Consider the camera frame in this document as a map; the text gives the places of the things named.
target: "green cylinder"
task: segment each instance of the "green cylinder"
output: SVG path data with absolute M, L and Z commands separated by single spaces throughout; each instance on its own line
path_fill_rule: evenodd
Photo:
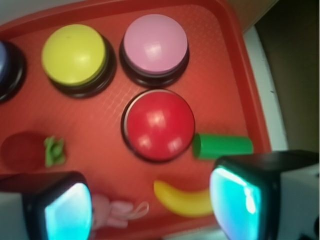
M 193 138 L 192 151 L 198 159 L 215 160 L 222 156 L 252 154 L 254 147 L 246 136 L 197 133 Z

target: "textured tray surface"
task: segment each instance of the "textured tray surface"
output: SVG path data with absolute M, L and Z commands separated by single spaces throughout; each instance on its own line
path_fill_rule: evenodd
M 196 132 L 247 136 L 240 93 L 221 26 L 206 8 L 170 6 L 77 23 L 91 26 L 105 36 L 118 57 L 127 27 L 146 14 L 167 15 L 186 32 L 189 65 L 181 79 L 168 89 L 181 95 L 190 105 Z M 146 88 L 126 77 L 119 59 L 113 82 L 95 97 L 72 99 L 50 84 L 41 66 L 41 51 L 46 39 L 60 27 L 11 39 L 26 55 L 27 78 L 17 96 L 0 105 L 0 143 L 7 136 L 25 130 L 63 137 L 67 161 L 50 171 L 79 171 L 85 175 L 92 193 L 104 193 L 111 200 L 149 202 L 150 212 L 146 217 L 131 221 L 125 230 L 102 229 L 97 238 L 153 238 L 214 224 L 213 216 L 198 219 L 175 216 L 155 198 L 153 182 L 158 179 L 189 191 L 207 188 L 214 163 L 195 160 L 191 147 L 165 164 L 142 161 L 130 152 L 121 136 L 121 116 L 126 104 Z M 8 173 L 10 171 L 0 162 L 0 174 Z

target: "pink button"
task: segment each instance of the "pink button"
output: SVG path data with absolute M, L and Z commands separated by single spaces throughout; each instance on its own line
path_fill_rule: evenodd
M 195 133 L 194 115 L 179 95 L 163 89 L 137 96 L 123 116 L 125 141 L 144 159 L 163 162 L 183 153 Z
M 185 31 L 175 20 L 160 14 L 136 19 L 123 40 L 130 62 L 147 74 L 165 74 L 183 60 L 188 49 Z

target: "purple button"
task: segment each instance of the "purple button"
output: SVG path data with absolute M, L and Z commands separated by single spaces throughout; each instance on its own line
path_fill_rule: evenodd
M 129 61 L 147 74 L 165 74 L 183 60 L 188 49 L 185 31 L 175 20 L 160 14 L 136 19 L 123 40 Z
M 0 84 L 5 81 L 9 70 L 9 56 L 5 45 L 0 41 Z

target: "orange tray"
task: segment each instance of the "orange tray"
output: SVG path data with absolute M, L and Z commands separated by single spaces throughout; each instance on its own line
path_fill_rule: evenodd
M 21 91 L 0 104 L 0 144 L 9 135 L 25 130 L 63 137 L 66 163 L 43 171 L 79 171 L 92 193 L 136 205 L 143 201 L 150 204 L 147 216 L 132 220 L 127 229 L 101 229 L 97 239 L 155 239 L 216 224 L 214 216 L 177 216 L 155 198 L 155 180 L 187 191 L 208 188 L 214 163 L 196 160 L 191 147 L 164 164 L 152 164 L 133 155 L 122 139 L 121 116 L 126 104 L 146 89 L 126 77 L 118 56 L 110 86 L 87 99 L 73 99 L 58 92 L 42 69 L 42 47 L 58 28 L 74 23 L 91 26 L 110 41 L 118 55 L 127 27 L 146 14 L 167 15 L 187 34 L 188 67 L 168 89 L 190 105 L 196 132 L 249 136 L 256 153 L 271 150 L 241 29 L 224 0 L 90 0 L 0 26 L 0 39 L 15 43 L 27 59 Z M 0 161 L 0 174 L 10 173 Z

